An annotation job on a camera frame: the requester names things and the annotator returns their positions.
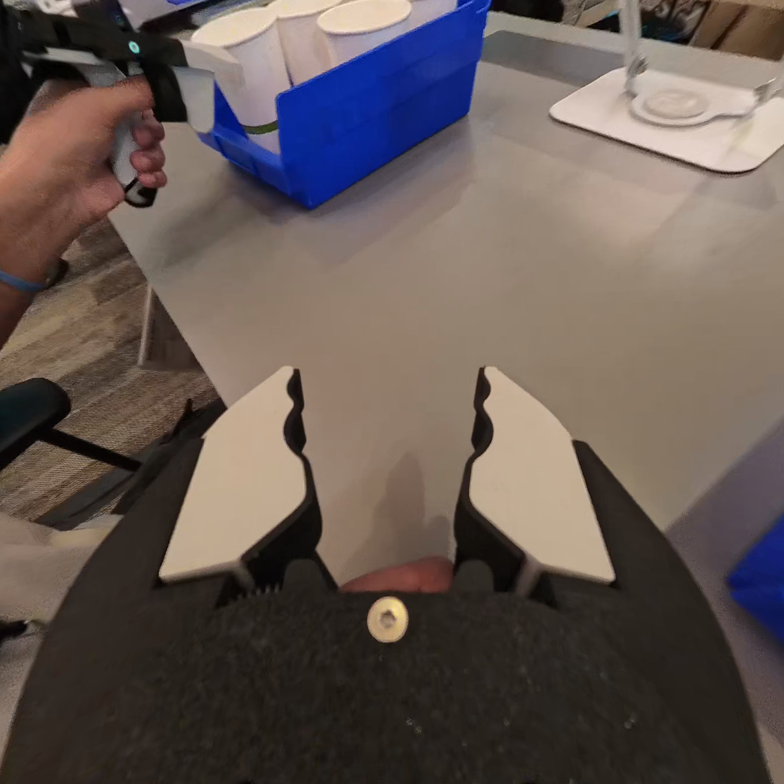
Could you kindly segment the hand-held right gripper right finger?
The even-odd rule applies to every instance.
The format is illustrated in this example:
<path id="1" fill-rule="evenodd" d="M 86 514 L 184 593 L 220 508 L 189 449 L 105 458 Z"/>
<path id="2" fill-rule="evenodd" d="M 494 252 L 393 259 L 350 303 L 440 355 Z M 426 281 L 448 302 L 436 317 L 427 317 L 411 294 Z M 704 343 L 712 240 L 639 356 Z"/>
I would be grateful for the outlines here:
<path id="1" fill-rule="evenodd" d="M 454 516 L 455 586 L 534 593 L 546 575 L 610 586 L 615 570 L 572 436 L 497 367 L 481 367 L 473 451 Z"/>

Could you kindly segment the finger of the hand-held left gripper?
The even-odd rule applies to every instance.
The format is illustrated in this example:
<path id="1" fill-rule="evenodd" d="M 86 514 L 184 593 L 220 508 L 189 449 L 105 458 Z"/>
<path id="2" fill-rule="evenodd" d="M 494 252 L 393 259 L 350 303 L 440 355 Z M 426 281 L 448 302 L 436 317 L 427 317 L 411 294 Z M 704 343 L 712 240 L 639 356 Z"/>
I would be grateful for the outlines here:
<path id="1" fill-rule="evenodd" d="M 210 133 L 215 120 L 215 83 L 219 77 L 230 87 L 243 87 L 243 69 L 228 51 L 214 46 L 180 40 L 185 66 L 174 66 L 187 123 L 197 133 Z"/>

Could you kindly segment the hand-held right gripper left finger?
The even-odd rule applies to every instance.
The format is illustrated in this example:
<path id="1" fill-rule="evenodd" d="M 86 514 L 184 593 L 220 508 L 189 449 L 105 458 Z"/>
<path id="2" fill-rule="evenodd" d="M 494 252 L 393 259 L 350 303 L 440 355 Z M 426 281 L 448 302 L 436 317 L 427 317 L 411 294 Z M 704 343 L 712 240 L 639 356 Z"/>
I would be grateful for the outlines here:
<path id="1" fill-rule="evenodd" d="M 299 370 L 283 366 L 210 426 L 158 573 L 162 583 L 229 576 L 242 590 L 272 590 L 290 563 L 314 558 L 322 523 L 303 409 Z"/>

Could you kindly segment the set of white paper cups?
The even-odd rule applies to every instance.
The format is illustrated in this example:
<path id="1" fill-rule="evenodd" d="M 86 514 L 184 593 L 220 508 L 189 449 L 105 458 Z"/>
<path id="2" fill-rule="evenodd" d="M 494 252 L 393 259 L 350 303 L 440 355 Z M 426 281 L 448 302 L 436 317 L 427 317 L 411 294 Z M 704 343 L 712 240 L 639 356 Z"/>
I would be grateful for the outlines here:
<path id="1" fill-rule="evenodd" d="M 451 13 L 456 1 L 283 1 L 271 9 L 298 86 Z"/>

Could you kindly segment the blue plastic bin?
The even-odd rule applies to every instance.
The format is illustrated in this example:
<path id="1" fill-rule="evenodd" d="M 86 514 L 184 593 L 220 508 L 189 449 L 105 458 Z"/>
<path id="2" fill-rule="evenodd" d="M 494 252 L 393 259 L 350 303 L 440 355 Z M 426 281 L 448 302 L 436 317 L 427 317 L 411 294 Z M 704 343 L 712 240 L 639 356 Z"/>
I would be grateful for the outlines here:
<path id="1" fill-rule="evenodd" d="M 783 515 L 730 570 L 732 599 L 783 644 Z"/>
<path id="2" fill-rule="evenodd" d="M 276 99 L 281 152 L 250 140 L 219 87 L 198 138 L 252 178 L 314 209 L 470 111 L 491 2 L 439 18 Z"/>

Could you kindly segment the person's left hand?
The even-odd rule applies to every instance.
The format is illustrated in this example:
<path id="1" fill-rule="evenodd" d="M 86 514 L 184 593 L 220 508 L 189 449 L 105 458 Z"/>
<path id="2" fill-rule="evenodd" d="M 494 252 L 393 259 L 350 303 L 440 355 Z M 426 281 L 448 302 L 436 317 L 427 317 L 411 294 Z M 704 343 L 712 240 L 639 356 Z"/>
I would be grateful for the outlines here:
<path id="1" fill-rule="evenodd" d="M 126 120 L 138 148 L 129 162 L 142 187 L 166 185 L 164 129 L 143 77 L 108 87 L 52 80 L 35 96 L 1 164 L 2 270 L 43 285 L 55 260 L 125 200 L 114 175 L 114 132 Z"/>

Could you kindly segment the person's right hand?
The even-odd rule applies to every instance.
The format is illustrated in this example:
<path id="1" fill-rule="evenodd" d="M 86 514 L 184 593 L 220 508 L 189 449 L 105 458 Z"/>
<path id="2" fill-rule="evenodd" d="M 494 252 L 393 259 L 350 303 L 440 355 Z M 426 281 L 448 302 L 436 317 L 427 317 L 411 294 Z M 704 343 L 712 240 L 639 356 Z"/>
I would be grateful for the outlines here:
<path id="1" fill-rule="evenodd" d="M 352 579 L 340 587 L 343 593 L 445 593 L 453 581 L 453 564 L 445 557 L 380 569 Z"/>

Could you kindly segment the blue wristband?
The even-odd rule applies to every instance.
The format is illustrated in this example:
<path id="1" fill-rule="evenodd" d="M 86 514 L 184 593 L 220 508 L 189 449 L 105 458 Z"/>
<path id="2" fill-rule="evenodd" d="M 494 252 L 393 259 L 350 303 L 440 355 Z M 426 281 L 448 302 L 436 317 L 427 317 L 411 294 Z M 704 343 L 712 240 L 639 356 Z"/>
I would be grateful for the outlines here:
<path id="1" fill-rule="evenodd" d="M 47 291 L 51 287 L 48 281 L 43 283 L 28 281 L 3 269 L 1 269 L 1 284 L 30 298 Z"/>

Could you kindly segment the instruction sheet on stand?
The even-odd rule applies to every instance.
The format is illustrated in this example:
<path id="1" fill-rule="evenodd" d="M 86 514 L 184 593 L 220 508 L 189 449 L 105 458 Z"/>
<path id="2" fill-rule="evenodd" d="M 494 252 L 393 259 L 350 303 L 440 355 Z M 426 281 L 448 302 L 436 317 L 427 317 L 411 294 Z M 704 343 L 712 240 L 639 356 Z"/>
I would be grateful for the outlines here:
<path id="1" fill-rule="evenodd" d="M 753 89 L 649 67 L 641 48 L 641 9 L 623 3 L 623 67 L 550 109 L 566 125 L 723 174 L 753 171 L 783 145 L 783 60 Z"/>

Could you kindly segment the tan cardboard box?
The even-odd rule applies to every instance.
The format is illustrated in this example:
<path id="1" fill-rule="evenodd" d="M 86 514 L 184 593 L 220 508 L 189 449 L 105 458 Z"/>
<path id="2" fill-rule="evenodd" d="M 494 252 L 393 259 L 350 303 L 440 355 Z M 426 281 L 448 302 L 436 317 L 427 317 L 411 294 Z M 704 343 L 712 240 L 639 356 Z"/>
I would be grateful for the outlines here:
<path id="1" fill-rule="evenodd" d="M 778 60 L 783 54 L 783 1 L 713 1 L 689 45 Z"/>

